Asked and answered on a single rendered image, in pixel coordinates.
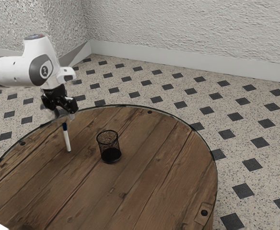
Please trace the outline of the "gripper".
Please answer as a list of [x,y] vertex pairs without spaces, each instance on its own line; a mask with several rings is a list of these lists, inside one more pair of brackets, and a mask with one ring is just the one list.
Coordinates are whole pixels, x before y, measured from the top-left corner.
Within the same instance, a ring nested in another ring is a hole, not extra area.
[[54,111],[57,106],[60,106],[69,113],[70,120],[74,119],[74,114],[79,110],[77,100],[67,96],[64,84],[54,89],[43,89],[43,92],[41,100],[46,109]]

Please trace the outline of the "white pen with blue cap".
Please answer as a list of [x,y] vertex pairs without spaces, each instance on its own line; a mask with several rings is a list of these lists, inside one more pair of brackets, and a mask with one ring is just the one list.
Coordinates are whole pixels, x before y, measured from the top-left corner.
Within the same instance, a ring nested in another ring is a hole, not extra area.
[[63,128],[63,135],[64,135],[67,151],[71,152],[70,139],[69,139],[68,127],[66,122],[62,123],[62,128]]

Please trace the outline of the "black mesh pen holder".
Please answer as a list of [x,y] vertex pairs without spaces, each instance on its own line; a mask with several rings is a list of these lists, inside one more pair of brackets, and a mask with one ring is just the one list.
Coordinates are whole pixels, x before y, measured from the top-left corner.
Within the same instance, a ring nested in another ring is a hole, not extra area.
[[101,159],[105,163],[114,163],[121,158],[122,153],[116,131],[104,130],[97,135],[96,141],[101,153]]

